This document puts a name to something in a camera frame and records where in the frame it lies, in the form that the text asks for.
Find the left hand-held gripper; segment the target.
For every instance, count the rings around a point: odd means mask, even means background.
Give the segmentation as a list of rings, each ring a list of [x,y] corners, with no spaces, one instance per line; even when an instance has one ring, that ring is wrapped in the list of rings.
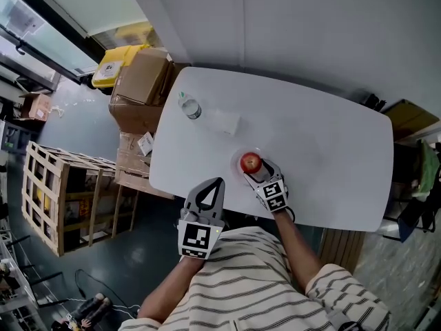
[[[211,203],[203,203],[211,192]],[[190,190],[177,223],[178,252],[182,257],[209,258],[225,227],[220,219],[224,197],[225,182],[220,177],[208,179]]]

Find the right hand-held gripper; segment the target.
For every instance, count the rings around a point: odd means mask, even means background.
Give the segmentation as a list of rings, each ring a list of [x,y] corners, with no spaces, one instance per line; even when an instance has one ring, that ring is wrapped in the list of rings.
[[[254,189],[257,199],[268,212],[287,207],[288,189],[280,168],[269,159],[261,159],[264,174],[243,173],[247,183]]]

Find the red apple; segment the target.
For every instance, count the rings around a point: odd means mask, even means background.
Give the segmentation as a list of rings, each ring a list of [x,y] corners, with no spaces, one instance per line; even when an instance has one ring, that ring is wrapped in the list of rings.
[[[262,159],[255,152],[246,152],[240,158],[240,167],[245,174],[257,173],[262,167]]]

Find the person's left forearm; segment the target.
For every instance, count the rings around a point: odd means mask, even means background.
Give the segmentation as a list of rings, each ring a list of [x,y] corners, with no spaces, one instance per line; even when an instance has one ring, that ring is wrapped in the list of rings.
[[[185,296],[193,277],[205,261],[183,257],[161,284],[143,301],[138,319],[153,319],[163,323]]]

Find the person's right forearm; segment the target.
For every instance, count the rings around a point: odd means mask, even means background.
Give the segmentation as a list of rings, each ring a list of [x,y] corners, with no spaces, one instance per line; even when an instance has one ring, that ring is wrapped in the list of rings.
[[[291,273],[302,291],[306,292],[309,282],[320,272],[322,263],[304,240],[288,210],[275,211],[273,216],[289,261]]]

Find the large labelled cardboard box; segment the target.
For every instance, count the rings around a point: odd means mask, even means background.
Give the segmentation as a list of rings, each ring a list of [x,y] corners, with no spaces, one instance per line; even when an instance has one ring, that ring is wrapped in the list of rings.
[[[166,199],[174,195],[157,190],[150,185],[150,155],[144,155],[138,141],[141,135],[120,132],[119,148],[116,156],[115,179],[119,185]]]

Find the white paper packet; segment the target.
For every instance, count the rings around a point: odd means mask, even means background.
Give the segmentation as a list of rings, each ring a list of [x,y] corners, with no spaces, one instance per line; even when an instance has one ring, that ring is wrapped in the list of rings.
[[[138,146],[143,153],[143,155],[146,157],[153,149],[154,145],[154,138],[150,134],[150,132],[146,132],[138,141]]]

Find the clear water bottle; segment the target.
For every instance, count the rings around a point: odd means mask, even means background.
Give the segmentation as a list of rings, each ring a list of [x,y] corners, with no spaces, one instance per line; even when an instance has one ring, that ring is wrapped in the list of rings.
[[[197,100],[191,95],[179,92],[178,105],[187,118],[195,120],[201,116],[202,108]]]

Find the person's striped shirt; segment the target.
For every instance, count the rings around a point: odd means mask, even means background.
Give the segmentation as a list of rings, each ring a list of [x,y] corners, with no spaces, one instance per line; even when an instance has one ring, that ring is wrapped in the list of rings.
[[[135,318],[119,331],[387,331],[390,311],[346,269],[323,265],[296,289],[283,244],[259,227],[222,233],[163,322]]]

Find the wooden slat board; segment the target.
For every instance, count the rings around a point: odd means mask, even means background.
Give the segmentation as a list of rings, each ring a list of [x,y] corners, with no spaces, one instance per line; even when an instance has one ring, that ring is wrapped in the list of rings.
[[[354,273],[365,240],[365,232],[325,229],[319,249],[323,264],[339,265]]]

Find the medium cardboard box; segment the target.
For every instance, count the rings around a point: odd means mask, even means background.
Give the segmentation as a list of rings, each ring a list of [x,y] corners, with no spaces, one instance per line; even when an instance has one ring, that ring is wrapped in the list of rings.
[[[149,106],[115,94],[108,108],[121,132],[139,135],[155,133],[163,111],[163,106]]]

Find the black power adapter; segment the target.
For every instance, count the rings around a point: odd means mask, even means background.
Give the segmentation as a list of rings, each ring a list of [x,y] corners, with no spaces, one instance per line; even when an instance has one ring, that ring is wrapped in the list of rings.
[[[385,100],[380,100],[374,93],[371,93],[364,102],[364,106],[376,112],[380,112],[386,103]]]

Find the small cardboard box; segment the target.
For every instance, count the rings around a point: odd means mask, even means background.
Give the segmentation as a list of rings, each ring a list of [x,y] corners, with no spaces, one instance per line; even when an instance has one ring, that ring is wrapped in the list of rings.
[[[156,48],[145,48],[137,52],[128,66],[123,66],[113,95],[145,105],[153,104],[160,90],[170,61],[167,53]]]

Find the wooden rack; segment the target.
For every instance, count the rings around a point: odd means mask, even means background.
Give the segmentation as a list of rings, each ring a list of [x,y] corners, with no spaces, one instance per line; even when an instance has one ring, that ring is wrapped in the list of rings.
[[[394,162],[392,182],[402,186],[399,199],[416,198],[419,201],[429,200],[438,210],[441,209],[441,143],[436,143],[433,148],[440,160],[440,168],[436,173],[436,179],[429,196],[413,197],[419,179],[420,150],[418,141],[415,146],[394,145]]]

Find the blue chair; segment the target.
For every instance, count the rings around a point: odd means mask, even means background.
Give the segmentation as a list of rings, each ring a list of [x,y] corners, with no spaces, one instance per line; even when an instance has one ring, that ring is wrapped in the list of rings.
[[[424,233],[434,233],[435,218],[438,209],[429,200],[393,199],[393,206],[400,211],[395,216],[384,215],[380,235],[388,240],[404,243],[411,234],[420,230]]]

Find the wooden crate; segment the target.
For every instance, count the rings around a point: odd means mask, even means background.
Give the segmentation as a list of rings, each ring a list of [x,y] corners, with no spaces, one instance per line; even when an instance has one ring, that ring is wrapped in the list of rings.
[[[22,214],[58,257],[134,228],[139,192],[116,181],[116,164],[33,141],[23,167]]]

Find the flat cardboard sheet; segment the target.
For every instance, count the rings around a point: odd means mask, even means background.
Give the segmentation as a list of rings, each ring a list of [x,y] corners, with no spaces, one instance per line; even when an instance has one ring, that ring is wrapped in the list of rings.
[[[440,118],[403,99],[383,112],[392,125],[393,140],[398,141],[437,123]]]

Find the yellow bin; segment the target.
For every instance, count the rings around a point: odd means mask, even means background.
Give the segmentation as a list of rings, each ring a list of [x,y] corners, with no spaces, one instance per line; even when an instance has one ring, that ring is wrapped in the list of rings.
[[[149,47],[149,44],[141,44],[136,46],[121,46],[106,50],[103,59],[92,77],[92,86],[95,88],[114,87],[122,68],[129,66],[139,51]]]

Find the green cloth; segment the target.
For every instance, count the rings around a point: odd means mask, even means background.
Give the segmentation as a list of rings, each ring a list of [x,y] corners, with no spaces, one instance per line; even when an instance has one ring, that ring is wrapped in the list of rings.
[[[436,173],[440,168],[440,160],[435,150],[424,140],[418,141],[420,150],[419,179],[416,188],[413,190],[413,197],[427,197],[432,190]]]

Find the yellow flat cardboard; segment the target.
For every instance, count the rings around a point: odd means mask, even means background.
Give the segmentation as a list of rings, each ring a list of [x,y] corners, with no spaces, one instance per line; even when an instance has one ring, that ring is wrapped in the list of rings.
[[[149,34],[153,30],[152,25],[148,21],[132,23],[118,27],[114,33],[114,37],[128,44],[148,44]]]

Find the cardboard box white label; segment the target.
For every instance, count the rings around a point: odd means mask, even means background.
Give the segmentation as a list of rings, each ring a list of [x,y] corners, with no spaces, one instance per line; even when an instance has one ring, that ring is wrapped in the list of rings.
[[[30,92],[21,96],[21,120],[46,122],[51,109],[51,97],[46,94]]]

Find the grey metal rack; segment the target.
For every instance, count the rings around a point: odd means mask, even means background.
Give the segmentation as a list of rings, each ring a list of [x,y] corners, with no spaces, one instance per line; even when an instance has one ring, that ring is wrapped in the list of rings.
[[[7,121],[0,120],[0,150],[25,155],[29,141],[35,141],[38,133]]]

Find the glass door black frame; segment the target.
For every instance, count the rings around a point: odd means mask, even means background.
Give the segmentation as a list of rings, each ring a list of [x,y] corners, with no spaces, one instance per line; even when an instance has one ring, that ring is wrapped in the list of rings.
[[[61,78],[91,88],[104,49],[53,0],[0,0],[0,79],[54,92]]]

